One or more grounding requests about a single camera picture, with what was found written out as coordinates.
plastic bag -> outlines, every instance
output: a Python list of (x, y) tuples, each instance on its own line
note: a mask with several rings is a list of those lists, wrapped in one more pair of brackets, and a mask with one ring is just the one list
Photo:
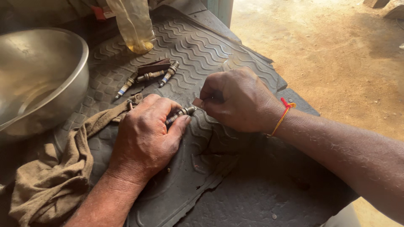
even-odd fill
[(119, 31), (128, 48), (139, 54), (149, 52), (156, 39), (147, 0), (107, 0), (116, 15)]

metal bowl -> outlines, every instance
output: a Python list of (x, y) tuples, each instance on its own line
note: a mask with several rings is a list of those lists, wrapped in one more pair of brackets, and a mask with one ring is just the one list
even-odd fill
[(66, 120), (88, 85), (88, 46), (75, 33), (44, 28), (0, 36), (0, 145)]

steel bowl rim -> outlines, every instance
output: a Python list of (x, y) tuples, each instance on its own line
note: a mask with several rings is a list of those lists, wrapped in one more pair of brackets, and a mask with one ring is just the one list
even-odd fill
[(11, 32), (11, 33), (7, 33), (7, 34), (3, 34), (0, 36), (7, 36), (13, 33), (18, 33), (18, 32), (25, 32), (25, 31), (32, 31), (32, 30), (55, 30), (55, 31), (59, 31), (59, 32), (64, 32), (66, 34), (69, 34), (73, 37), (76, 37), (82, 44), (82, 48), (83, 48), (83, 53), (81, 54), (81, 58), (79, 63), (77, 64), (77, 67), (74, 69), (74, 71), (71, 73), (71, 75), (55, 90), (53, 91), (48, 97), (50, 97), (47, 101), (45, 101), (43, 104), (39, 105), (38, 107), (36, 107), (35, 109), (32, 109), (31, 111), (21, 115), (21, 116), (17, 116), (9, 121), (7, 121), (4, 124), (0, 125), (0, 131), (4, 130), (5, 128), (7, 128), (9, 125), (11, 125), (12, 123), (26, 117), (27, 115), (32, 114), (33, 112), (37, 111), (38, 109), (42, 108), (43, 106), (45, 106), (46, 104), (48, 104), (49, 102), (51, 102), (53, 99), (55, 99), (60, 93), (62, 93), (73, 81), (74, 79), (79, 75), (79, 73), (81, 72), (81, 70), (83, 69), (83, 67), (86, 65), (87, 63), (87, 59), (88, 59), (88, 55), (89, 55), (89, 49), (88, 49), (88, 45), (86, 43), (86, 41), (80, 37), (79, 35), (77, 35), (74, 32), (71, 32), (69, 30), (65, 30), (65, 29), (61, 29), (61, 28), (56, 28), (56, 27), (39, 27), (39, 28), (33, 28), (33, 29), (27, 29), (27, 30), (21, 30), (21, 31), (15, 31), (15, 32)]

brown cloth rag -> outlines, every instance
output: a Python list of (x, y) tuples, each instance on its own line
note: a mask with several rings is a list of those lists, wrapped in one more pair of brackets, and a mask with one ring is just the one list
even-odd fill
[[(142, 95), (136, 94), (131, 99), (138, 104)], [(80, 128), (70, 130), (61, 162), (53, 144), (45, 144), (38, 160), (18, 168), (9, 214), (22, 227), (54, 226), (71, 215), (89, 189), (93, 156), (87, 139), (109, 122), (119, 122), (126, 111), (124, 102), (95, 114)]]

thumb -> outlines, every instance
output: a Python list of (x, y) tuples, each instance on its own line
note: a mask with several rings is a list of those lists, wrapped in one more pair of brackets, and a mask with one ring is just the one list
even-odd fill
[(229, 113), (229, 107), (226, 102), (223, 103), (217, 99), (205, 99), (200, 108), (220, 122), (223, 122)]
[(170, 129), (167, 132), (167, 137), (170, 142), (176, 141), (179, 144), (182, 135), (185, 133), (187, 125), (191, 122), (191, 117), (189, 115), (183, 115), (173, 122)]

